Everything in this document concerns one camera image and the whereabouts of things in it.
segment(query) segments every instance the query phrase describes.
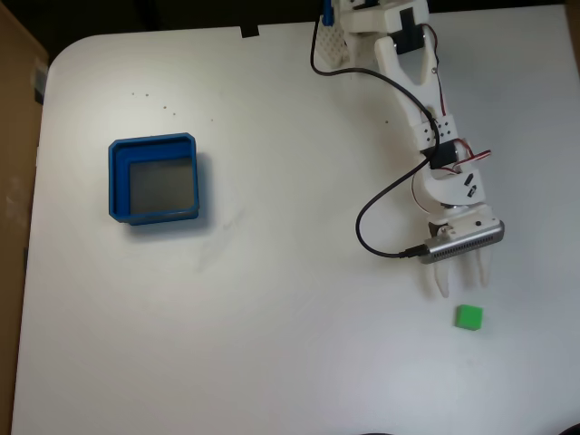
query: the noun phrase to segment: white table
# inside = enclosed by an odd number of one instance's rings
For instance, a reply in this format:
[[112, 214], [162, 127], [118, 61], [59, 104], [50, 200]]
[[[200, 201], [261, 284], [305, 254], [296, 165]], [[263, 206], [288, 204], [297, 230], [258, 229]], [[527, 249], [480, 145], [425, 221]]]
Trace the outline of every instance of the white table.
[[[442, 81], [505, 220], [489, 288], [444, 300], [353, 225], [411, 167], [384, 84], [323, 78], [312, 24], [96, 36], [43, 113], [14, 435], [557, 434], [580, 420], [580, 82], [563, 6], [439, 14]], [[107, 148], [188, 131], [202, 216], [108, 215]], [[427, 235], [409, 186], [365, 218]], [[485, 309], [476, 333], [456, 305]]]

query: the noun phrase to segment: blue plastic container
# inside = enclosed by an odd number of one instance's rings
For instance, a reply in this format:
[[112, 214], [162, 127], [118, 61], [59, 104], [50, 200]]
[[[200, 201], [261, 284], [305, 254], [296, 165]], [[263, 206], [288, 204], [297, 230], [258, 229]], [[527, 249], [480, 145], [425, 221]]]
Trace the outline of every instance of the blue plastic container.
[[[174, 198], [175, 192], [182, 192], [180, 198]], [[144, 225], [195, 219], [198, 211], [196, 141], [191, 135], [169, 134], [112, 143], [109, 214], [114, 219]]]

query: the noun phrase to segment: white robotic arm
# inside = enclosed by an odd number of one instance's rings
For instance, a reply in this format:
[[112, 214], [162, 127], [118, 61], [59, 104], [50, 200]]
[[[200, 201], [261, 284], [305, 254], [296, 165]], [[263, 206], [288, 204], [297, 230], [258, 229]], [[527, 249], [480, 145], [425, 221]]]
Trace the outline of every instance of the white robotic arm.
[[[420, 196], [437, 205], [426, 209], [418, 202], [429, 213], [430, 238], [424, 245], [413, 248], [414, 254], [408, 256], [418, 256], [425, 264], [435, 263], [437, 284], [441, 294], [447, 297], [447, 260], [477, 249], [480, 280], [486, 285], [491, 259], [489, 245], [503, 238], [504, 224], [485, 203], [483, 182], [473, 163], [490, 155], [490, 151], [474, 154], [469, 144], [459, 137], [453, 116], [446, 110], [439, 80], [437, 36], [427, 25], [426, 0], [393, 1], [384, 5], [377, 0], [353, 3], [337, 0], [334, 4], [326, 0], [324, 6], [326, 25], [318, 28], [323, 43], [316, 50], [329, 66], [336, 69], [349, 63], [355, 67], [350, 68], [353, 73], [360, 73], [355, 70], [376, 59], [386, 81], [398, 83], [430, 113], [427, 119], [425, 111], [418, 109], [417, 102], [407, 92], [391, 87], [390, 100], [399, 105], [409, 125], [418, 163], [429, 156], [429, 164], [424, 164], [413, 176], [413, 196], [416, 201]], [[419, 84], [408, 77], [399, 63], [400, 54], [417, 49], [424, 50]], [[359, 235], [360, 217], [366, 209], [357, 220]], [[380, 255], [359, 239], [368, 250]]]

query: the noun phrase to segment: red wire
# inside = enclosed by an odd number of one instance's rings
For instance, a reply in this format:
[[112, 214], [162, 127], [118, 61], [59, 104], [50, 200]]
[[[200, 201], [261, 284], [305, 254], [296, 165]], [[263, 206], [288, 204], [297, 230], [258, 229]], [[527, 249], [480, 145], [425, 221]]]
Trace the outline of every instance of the red wire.
[[463, 147], [468, 151], [469, 156], [473, 157], [473, 150], [471, 149], [471, 147], [469, 146], [469, 144], [467, 143], [466, 140], [464, 139], [455, 139], [457, 142], [459, 142], [461, 145], [463, 145]]
[[453, 168], [455, 168], [456, 166], [462, 165], [463, 163], [468, 163], [470, 161], [485, 159], [486, 157], [489, 157], [490, 155], [491, 155], [491, 150], [487, 150], [487, 151], [480, 152], [479, 154], [476, 154], [473, 157], [469, 157], [468, 159], [464, 159], [462, 161], [458, 161], [457, 163], [455, 163], [453, 165]]

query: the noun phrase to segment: cardboard box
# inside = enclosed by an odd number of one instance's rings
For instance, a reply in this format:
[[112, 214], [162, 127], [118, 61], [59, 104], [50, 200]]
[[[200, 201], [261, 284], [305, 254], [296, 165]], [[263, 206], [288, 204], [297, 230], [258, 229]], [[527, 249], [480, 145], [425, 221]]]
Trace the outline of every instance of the cardboard box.
[[0, 4], [0, 435], [12, 423], [44, 48]]

